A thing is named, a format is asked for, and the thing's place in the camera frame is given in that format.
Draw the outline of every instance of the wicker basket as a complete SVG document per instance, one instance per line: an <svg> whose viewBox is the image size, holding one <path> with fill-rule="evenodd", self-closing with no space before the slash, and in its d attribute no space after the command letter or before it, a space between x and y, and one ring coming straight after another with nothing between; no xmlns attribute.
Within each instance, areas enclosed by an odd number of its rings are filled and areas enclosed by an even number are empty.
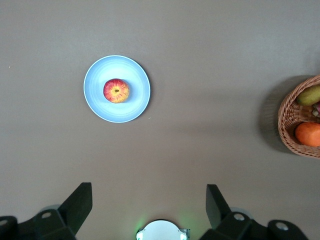
<svg viewBox="0 0 320 240"><path fill-rule="evenodd" d="M283 100L278 111L278 131L284 145L300 156L320 158L320 147L302 145L295 138L295 128L302 122L320 123L320 118L312 114L312 106L300 106L296 97L306 88L320 84L320 75L299 84Z"/></svg>

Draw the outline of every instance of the plate rim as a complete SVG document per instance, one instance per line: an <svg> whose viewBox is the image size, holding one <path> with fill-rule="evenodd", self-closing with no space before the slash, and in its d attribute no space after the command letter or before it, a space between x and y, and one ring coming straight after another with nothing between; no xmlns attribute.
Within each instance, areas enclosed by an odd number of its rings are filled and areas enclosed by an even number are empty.
<svg viewBox="0 0 320 240"><path fill-rule="evenodd" d="M142 72L144 73L145 75L145 79L146 79L146 82L147 82L147 99L146 99L146 104L145 106L143 107L143 109L137 114L135 115L133 118L129 119L129 120L121 120L121 121L114 121L114 120L109 120L109 119L106 119L105 117L102 117L101 115L99 115L93 108L92 106L89 104L88 102L88 99L87 99L87 95L86 95L86 80L87 80L87 76L88 76L88 73L90 72L91 68L98 62L102 61L103 59L106 59L106 58L111 58L111 57L120 57L120 58L123 58L123 59L127 59L131 62L133 62L137 67L139 67ZM151 86L150 86L150 81L149 81L149 78L147 76L147 73L146 71L143 69L143 67L137 63L135 60L133 60L132 58L130 57L127 57L127 56L122 56L122 55L108 55L108 56L104 56L104 57L101 57L99 58L98 60L96 60L90 67L89 69L86 71L86 74L84 76L84 81L83 81L83 93L84 93L84 98L85 98L85 101L86 103L88 104L88 106L90 107L90 109L98 116L100 117L101 119L107 121L107 122L110 122L110 123L117 123L117 124L122 124L122 123L127 123L127 122L130 122L134 119L136 119L137 117L139 117L147 108L148 104L149 104L149 101L150 101L150 96L151 96Z"/></svg>

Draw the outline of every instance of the red and yellow apple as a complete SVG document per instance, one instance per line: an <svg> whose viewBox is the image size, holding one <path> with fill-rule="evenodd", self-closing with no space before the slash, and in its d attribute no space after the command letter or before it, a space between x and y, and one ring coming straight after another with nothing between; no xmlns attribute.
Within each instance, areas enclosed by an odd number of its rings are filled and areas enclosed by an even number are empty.
<svg viewBox="0 0 320 240"><path fill-rule="evenodd" d="M104 97L114 104L119 104L127 100L129 93L130 89L128 84L119 78L113 78L107 81L103 87Z"/></svg>

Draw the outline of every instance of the orange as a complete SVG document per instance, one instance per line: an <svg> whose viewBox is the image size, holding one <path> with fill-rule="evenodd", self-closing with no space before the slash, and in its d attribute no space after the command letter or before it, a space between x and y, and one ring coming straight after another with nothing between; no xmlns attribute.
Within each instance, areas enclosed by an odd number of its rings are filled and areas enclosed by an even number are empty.
<svg viewBox="0 0 320 240"><path fill-rule="evenodd" d="M315 122L303 122L294 130L296 139L303 145L310 147L320 146L320 124Z"/></svg>

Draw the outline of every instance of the plate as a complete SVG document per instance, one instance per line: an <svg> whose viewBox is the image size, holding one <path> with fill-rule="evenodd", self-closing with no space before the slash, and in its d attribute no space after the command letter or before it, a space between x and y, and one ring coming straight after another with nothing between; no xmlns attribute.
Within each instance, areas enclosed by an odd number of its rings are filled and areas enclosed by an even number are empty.
<svg viewBox="0 0 320 240"><path fill-rule="evenodd" d="M122 79L130 89L122 103L109 102L103 93L110 79ZM105 56L87 71L83 91L91 110L112 123L126 123L136 119L146 109L150 99L150 83L143 68L134 60L120 55Z"/></svg>

